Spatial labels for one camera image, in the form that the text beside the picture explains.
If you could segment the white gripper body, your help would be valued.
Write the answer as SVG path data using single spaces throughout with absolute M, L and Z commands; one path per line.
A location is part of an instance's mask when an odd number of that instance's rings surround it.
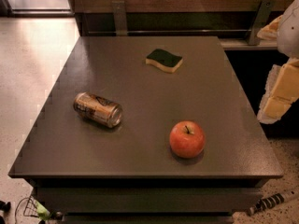
M 278 24 L 278 51 L 290 58 L 299 58 L 299 0 L 284 11 Z

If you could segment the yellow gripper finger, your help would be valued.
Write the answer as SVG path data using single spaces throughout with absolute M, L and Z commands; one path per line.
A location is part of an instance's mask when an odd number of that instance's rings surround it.
M 282 66 L 274 64 L 264 89 L 257 119 L 263 124 L 273 124 L 299 99 L 299 60 L 289 59 Z
M 257 33 L 257 37 L 262 40 L 277 40 L 280 38 L 280 21 L 282 15 L 273 19 L 269 24 L 265 25 Z

